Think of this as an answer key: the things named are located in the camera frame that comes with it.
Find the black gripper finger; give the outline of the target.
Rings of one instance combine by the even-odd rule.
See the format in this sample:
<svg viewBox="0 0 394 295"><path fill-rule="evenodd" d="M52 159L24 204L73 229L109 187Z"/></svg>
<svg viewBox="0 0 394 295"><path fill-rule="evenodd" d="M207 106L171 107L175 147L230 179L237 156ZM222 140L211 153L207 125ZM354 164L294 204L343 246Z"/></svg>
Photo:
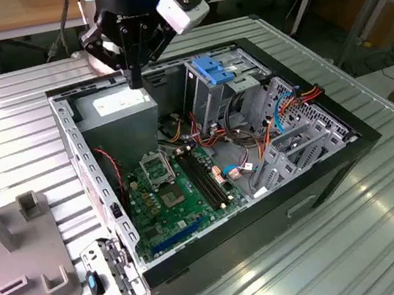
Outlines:
<svg viewBox="0 0 394 295"><path fill-rule="evenodd" d="M123 49L93 26L79 35L79 42L85 51L90 67L97 75L120 72L128 86L135 90L134 73L125 63Z"/></svg>
<svg viewBox="0 0 394 295"><path fill-rule="evenodd" d="M161 22L156 27L147 24L139 26L138 42L132 53L132 58L135 59L132 68L136 89L142 87L142 68L149 62L155 62L163 54L175 35L175 30L165 22Z"/></svg>

